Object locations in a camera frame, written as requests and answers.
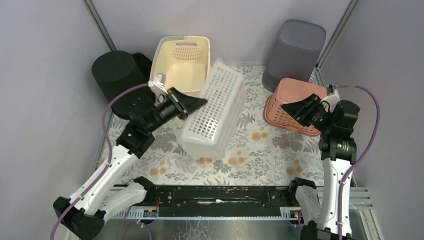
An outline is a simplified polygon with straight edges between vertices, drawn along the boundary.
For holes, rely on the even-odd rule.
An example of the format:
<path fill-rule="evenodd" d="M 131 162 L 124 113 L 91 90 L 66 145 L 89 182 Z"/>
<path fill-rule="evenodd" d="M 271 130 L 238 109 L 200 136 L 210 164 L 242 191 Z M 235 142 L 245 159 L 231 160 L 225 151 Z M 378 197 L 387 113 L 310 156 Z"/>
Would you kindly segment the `black round waste bin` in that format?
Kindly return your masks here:
<path fill-rule="evenodd" d="M 91 73 L 108 102 L 111 102 L 122 92 L 146 84 L 151 72 L 142 72 L 133 54 L 115 50 L 98 57 L 92 64 Z M 122 96 L 111 109 L 119 118 L 128 120 L 133 108 L 141 106 L 149 109 L 154 106 L 155 100 L 156 96 L 149 87 L 141 87 Z"/>

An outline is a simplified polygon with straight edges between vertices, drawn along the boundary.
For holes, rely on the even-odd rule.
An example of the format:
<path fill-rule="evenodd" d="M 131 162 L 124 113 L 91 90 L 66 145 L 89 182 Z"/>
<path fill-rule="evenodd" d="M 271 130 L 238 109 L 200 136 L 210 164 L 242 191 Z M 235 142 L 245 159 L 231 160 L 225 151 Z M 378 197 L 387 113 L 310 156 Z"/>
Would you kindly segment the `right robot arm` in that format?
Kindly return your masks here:
<path fill-rule="evenodd" d="M 304 127 L 320 131 L 319 149 L 324 173 L 324 187 L 318 199 L 311 180 L 296 177 L 290 182 L 287 201 L 301 208 L 304 226 L 302 240 L 350 240 L 350 184 L 352 167 L 357 162 L 357 145 L 351 137 L 360 107 L 348 100 L 338 101 L 327 110 L 316 94 L 282 104 L 281 108 Z"/>

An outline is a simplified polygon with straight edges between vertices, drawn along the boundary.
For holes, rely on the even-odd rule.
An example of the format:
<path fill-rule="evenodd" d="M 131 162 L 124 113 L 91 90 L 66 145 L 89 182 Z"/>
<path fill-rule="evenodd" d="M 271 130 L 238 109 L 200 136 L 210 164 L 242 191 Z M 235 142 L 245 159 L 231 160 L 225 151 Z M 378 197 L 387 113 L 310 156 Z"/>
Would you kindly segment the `grey ribbed waste bin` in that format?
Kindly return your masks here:
<path fill-rule="evenodd" d="M 285 21 L 266 62 L 263 87 L 274 92 L 283 78 L 308 82 L 326 37 L 320 25 L 297 19 Z"/>

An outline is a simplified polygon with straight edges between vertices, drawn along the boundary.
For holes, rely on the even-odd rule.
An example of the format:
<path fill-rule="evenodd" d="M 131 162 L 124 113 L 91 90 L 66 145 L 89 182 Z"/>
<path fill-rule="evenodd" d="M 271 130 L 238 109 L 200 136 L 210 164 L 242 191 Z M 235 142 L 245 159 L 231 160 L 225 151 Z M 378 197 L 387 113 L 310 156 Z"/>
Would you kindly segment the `white translucent perforated basket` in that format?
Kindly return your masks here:
<path fill-rule="evenodd" d="M 246 103 L 245 79 L 218 58 L 199 98 L 207 103 L 189 115 L 178 143 L 194 159 L 222 159 Z"/>

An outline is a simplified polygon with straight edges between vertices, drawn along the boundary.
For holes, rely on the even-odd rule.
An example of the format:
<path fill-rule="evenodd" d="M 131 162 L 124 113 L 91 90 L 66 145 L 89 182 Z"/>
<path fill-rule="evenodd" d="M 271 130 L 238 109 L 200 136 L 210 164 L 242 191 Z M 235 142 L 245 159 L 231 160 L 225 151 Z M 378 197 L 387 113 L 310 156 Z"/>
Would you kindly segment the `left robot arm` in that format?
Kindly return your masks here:
<path fill-rule="evenodd" d="M 54 239 L 59 225 L 63 225 L 81 240 L 94 239 L 105 224 L 126 208 L 136 203 L 152 204 L 155 192 L 140 183 L 131 183 L 107 197 L 118 178 L 150 148 L 155 141 L 153 132 L 177 117 L 185 120 L 208 101 L 186 95 L 176 88 L 166 90 L 164 101 L 155 105 L 152 101 L 137 98 L 129 108 L 129 122 L 112 145 L 109 136 L 108 158 L 101 163 L 89 179 L 69 197 L 58 197 L 53 203 L 57 215 L 50 239 Z"/>

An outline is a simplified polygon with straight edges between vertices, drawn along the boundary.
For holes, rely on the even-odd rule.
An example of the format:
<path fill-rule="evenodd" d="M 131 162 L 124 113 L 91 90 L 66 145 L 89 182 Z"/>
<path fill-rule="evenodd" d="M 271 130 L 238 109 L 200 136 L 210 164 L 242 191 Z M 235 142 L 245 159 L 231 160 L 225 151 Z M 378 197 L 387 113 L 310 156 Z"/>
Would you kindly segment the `pink plastic basket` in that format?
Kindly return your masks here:
<path fill-rule="evenodd" d="M 319 136 L 321 134 L 319 130 L 312 126 L 302 126 L 281 108 L 283 104 L 299 102 L 311 94 L 316 94 L 322 99 L 327 96 L 327 90 L 324 86 L 293 78 L 281 79 L 274 93 L 266 100 L 263 109 L 264 121 L 274 127 L 284 128 L 309 137 Z"/>

